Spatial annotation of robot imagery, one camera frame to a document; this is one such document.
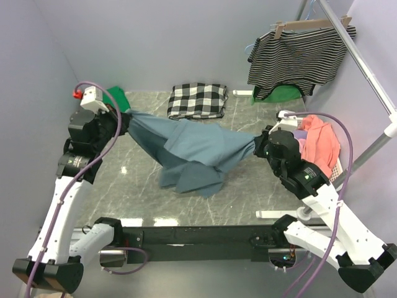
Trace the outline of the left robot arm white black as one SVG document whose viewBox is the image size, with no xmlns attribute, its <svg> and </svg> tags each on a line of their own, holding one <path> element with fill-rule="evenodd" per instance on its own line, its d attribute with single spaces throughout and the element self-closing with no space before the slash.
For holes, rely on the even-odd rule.
<svg viewBox="0 0 397 298">
<path fill-rule="evenodd" d="M 128 130 L 131 115 L 114 111 L 78 111 L 71 115 L 63 155 L 58 160 L 55 190 L 45 222 L 26 258 L 14 261 L 12 272 L 33 288 L 72 294 L 84 268 L 107 246 L 125 243 L 120 220 L 101 217 L 75 244 L 71 243 L 78 210 L 94 184 L 103 156 Z"/>
</svg>

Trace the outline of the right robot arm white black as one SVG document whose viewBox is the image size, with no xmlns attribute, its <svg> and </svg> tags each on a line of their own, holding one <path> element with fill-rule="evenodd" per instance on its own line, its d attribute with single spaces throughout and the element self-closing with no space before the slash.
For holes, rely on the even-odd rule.
<svg viewBox="0 0 397 298">
<path fill-rule="evenodd" d="M 282 185 L 336 232 L 336 239 L 331 240 L 296 217 L 283 215 L 272 225 L 276 244 L 289 243 L 325 257 L 351 289 L 364 293 L 396 261 L 396 245 L 375 236 L 338 199 L 328 177 L 315 164 L 301 159 L 292 132 L 268 125 L 254 143 L 254 155 L 265 158 Z"/>
</svg>

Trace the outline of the blue t shirt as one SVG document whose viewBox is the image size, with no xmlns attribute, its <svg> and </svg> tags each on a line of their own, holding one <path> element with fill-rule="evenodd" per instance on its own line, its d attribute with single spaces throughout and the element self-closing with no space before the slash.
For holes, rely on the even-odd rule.
<svg viewBox="0 0 397 298">
<path fill-rule="evenodd" d="M 127 114 L 131 116 L 128 132 L 132 139 L 162 167 L 159 186 L 172 187 L 179 194 L 216 194 L 226 174 L 254 152 L 251 133 L 131 109 Z"/>
</svg>

